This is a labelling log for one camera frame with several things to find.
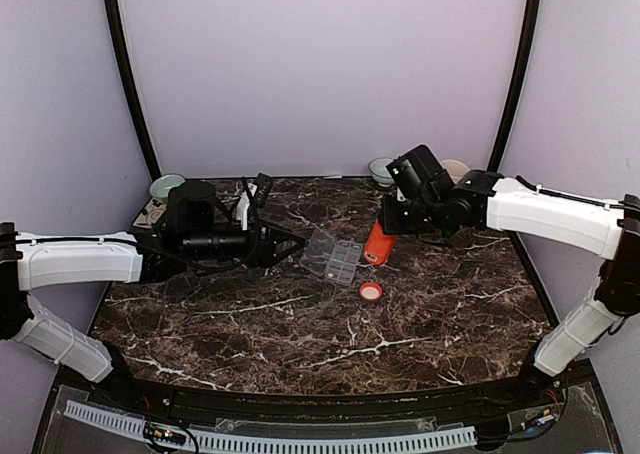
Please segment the red pill bottle grey cap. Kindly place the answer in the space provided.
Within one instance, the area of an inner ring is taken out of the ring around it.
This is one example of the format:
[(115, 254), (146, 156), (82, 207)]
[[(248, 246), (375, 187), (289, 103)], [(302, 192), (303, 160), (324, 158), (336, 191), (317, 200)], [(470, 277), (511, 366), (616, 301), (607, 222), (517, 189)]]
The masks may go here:
[(376, 221), (363, 250), (364, 260), (376, 266), (385, 264), (393, 251), (396, 240), (396, 235), (385, 234), (380, 222)]

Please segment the clear plastic pill organizer box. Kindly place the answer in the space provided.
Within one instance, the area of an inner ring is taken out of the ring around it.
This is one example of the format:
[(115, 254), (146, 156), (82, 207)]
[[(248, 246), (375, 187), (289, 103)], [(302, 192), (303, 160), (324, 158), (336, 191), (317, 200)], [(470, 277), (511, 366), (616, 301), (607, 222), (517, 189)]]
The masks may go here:
[(364, 245), (350, 240), (338, 240), (316, 229), (300, 258), (300, 265), (309, 273), (342, 286), (350, 286)]

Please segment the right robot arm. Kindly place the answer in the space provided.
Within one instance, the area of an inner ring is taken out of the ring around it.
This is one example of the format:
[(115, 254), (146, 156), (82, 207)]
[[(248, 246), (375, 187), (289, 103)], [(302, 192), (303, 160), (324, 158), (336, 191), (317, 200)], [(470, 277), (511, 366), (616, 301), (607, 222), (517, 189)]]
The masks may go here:
[(449, 237), (462, 227), (492, 229), (549, 239), (603, 259), (594, 288), (537, 344), (511, 384), (517, 406), (534, 406), (547, 394), (549, 379), (615, 323), (638, 314), (638, 197), (583, 197), (483, 170), (454, 181), (425, 145), (385, 169), (398, 190), (383, 200), (379, 224), (386, 235), (435, 229)]

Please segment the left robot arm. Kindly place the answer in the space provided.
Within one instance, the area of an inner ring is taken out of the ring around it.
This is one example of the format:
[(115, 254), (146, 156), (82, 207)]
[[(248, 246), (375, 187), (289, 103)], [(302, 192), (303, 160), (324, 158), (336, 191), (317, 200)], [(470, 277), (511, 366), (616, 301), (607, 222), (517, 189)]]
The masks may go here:
[(166, 191), (164, 212), (148, 229), (96, 236), (37, 236), (1, 226), (1, 337), (23, 343), (94, 384), (120, 410), (141, 401), (118, 349), (80, 333), (32, 294), (90, 282), (159, 283), (193, 270), (215, 275), (271, 268), (304, 248), (304, 238), (261, 219), (272, 180), (243, 181), (226, 206), (213, 184), (184, 180)]

